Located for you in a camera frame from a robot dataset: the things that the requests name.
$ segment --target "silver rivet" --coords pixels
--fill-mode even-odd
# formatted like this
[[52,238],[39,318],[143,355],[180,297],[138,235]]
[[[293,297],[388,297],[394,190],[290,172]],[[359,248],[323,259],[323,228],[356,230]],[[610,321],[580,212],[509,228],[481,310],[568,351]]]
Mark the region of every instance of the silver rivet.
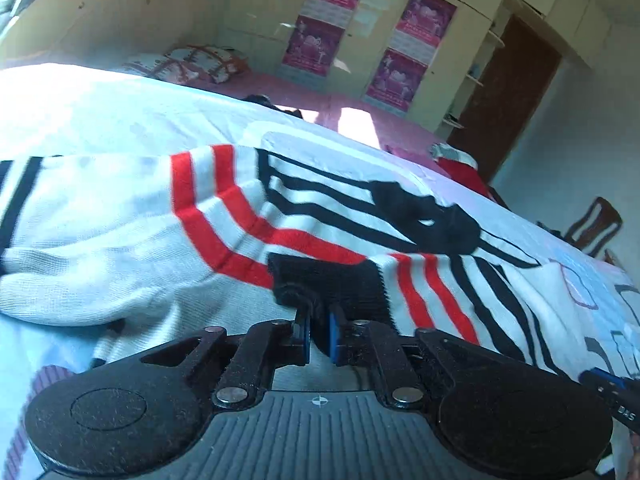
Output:
[[393,398],[403,404],[411,404],[422,399],[423,394],[418,388],[402,387],[396,388],[393,392]]
[[218,390],[216,393],[216,397],[220,402],[225,402],[227,404],[235,404],[236,402],[240,402],[241,400],[245,400],[249,394],[246,390],[242,388],[237,388],[236,386],[229,386],[228,388],[222,388]]

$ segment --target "door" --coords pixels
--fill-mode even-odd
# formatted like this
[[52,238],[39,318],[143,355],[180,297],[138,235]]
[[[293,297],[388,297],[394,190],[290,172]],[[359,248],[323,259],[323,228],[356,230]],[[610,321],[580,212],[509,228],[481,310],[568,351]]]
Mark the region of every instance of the door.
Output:
[[525,23],[512,16],[502,35],[505,47],[494,52],[460,115],[463,129],[447,142],[478,162],[489,182],[538,107],[562,59]]

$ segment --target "poster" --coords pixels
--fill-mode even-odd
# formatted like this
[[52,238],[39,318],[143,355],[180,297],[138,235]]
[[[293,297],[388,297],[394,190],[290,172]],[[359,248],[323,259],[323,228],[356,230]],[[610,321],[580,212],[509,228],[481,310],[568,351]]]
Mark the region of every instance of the poster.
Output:
[[299,16],[282,63],[326,76],[343,32],[335,25]]
[[321,90],[358,0],[305,0],[278,76]]
[[388,48],[367,89],[367,96],[406,113],[425,70],[426,65]]
[[455,12],[445,0],[409,0],[363,101],[404,116]]

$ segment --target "pink bedspread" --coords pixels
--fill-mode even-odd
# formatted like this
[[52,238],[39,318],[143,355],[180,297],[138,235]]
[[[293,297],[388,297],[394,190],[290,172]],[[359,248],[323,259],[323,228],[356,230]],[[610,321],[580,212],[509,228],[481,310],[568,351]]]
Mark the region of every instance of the pink bedspread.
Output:
[[[432,144],[441,142],[418,124],[357,99],[337,94],[320,94],[272,75],[244,73],[223,84],[202,83],[198,88],[239,99],[249,94],[267,95],[277,106],[298,108],[302,111],[304,120],[309,123],[320,124],[374,148],[384,149],[388,144],[426,155]],[[435,162],[425,158],[427,161],[423,166],[449,176]]]

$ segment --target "shelf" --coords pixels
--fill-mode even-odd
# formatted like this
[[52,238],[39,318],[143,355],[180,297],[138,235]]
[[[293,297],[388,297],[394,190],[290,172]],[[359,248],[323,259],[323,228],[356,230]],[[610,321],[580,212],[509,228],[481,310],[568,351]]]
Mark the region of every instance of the shelf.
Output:
[[442,122],[445,124],[448,124],[449,126],[453,126],[454,128],[457,128],[459,130],[464,129],[464,126],[462,124],[460,124],[457,121],[454,121],[453,119],[443,119]]
[[465,75],[465,77],[467,79],[469,79],[470,81],[473,81],[474,83],[476,83],[478,86],[484,86],[484,83],[479,82],[478,79],[473,77],[471,74],[467,74],[467,75]]
[[491,39],[492,39],[492,41],[495,41],[495,43],[497,43],[497,44],[498,44],[498,47],[499,47],[499,48],[504,47],[504,41],[503,41],[503,40],[502,40],[502,38],[501,38],[500,36],[498,36],[494,31],[489,30],[489,31],[487,32],[487,36],[488,36],[489,38],[491,38]]

